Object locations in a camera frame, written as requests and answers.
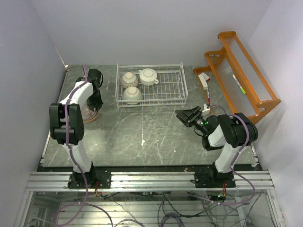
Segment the grey striped bowl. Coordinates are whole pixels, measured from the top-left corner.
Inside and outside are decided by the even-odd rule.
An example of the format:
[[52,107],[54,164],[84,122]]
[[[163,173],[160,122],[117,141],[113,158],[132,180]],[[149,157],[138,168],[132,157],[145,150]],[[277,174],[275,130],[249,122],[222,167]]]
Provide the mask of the grey striped bowl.
[[93,116],[95,113],[98,113],[95,108],[93,110],[89,109],[86,105],[81,108],[82,119],[88,119]]

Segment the white bowl red pattern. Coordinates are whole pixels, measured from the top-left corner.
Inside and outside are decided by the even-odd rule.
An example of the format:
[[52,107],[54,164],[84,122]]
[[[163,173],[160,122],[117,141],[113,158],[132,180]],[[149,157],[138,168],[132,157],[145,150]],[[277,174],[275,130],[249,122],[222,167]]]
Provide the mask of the white bowl red pattern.
[[97,118],[98,113],[95,113],[93,116],[88,119],[83,119],[84,122],[93,122]]

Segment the pale green bowl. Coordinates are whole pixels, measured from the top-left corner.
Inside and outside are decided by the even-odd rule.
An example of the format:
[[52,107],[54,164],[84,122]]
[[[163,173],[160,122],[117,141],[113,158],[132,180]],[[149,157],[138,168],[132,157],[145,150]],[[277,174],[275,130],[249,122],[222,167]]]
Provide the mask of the pale green bowl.
[[123,100],[126,101],[128,105],[139,104],[142,99],[143,95],[137,87],[128,87],[123,93]]

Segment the white wire dish rack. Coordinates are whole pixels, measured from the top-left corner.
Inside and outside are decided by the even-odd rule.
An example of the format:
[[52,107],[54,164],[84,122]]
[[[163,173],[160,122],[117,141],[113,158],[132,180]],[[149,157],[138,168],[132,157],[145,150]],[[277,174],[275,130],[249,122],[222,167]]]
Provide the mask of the white wire dish rack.
[[[139,79],[139,71],[146,68],[156,71],[159,83],[147,86],[139,81],[137,88],[142,94],[142,99],[127,100],[124,98],[126,88],[123,87],[122,83],[123,75],[132,73]],[[182,63],[169,65],[117,65],[115,98],[118,108],[163,105],[185,106],[187,97],[187,84]]]

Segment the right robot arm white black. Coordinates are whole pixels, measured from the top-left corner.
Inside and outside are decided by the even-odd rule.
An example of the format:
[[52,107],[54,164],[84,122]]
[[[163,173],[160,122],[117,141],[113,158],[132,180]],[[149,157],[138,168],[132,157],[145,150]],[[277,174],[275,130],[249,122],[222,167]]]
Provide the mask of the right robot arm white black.
[[222,150],[214,162],[215,172],[208,178],[214,187],[225,182],[224,174],[233,171],[242,150],[258,138],[257,127],[243,113],[211,115],[204,119],[199,106],[175,113],[186,127],[194,128],[195,134],[202,138],[204,149]]

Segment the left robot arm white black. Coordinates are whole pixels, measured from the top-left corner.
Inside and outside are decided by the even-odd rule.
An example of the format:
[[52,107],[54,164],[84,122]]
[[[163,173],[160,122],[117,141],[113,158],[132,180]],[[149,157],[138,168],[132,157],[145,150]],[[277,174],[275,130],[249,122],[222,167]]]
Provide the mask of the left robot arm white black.
[[96,175],[91,171],[92,162],[88,157],[83,137],[85,132],[81,108],[87,104],[89,110],[98,112],[103,105],[100,87],[103,74],[97,69],[83,69],[84,77],[76,80],[72,91],[59,103],[49,107],[50,135],[70,155],[73,172],[82,173],[80,183],[91,188],[96,184]]

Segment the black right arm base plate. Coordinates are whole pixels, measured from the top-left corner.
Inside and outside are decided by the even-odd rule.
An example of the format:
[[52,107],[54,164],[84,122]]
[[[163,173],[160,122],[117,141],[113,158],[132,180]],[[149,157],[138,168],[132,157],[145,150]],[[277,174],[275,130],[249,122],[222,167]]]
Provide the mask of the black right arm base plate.
[[190,180],[196,188],[234,188],[236,186],[233,173],[218,173],[216,171],[195,172],[194,179]]

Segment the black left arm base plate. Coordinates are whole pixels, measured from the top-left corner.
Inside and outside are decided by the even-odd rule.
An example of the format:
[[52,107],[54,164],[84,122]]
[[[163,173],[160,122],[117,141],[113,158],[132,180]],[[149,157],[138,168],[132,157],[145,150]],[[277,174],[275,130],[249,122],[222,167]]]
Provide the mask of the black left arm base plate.
[[[111,186],[111,173],[106,169],[91,167],[89,172],[84,173],[87,181],[88,188],[109,189]],[[67,184],[69,189],[85,189],[85,180],[82,173],[73,171],[70,174]]]

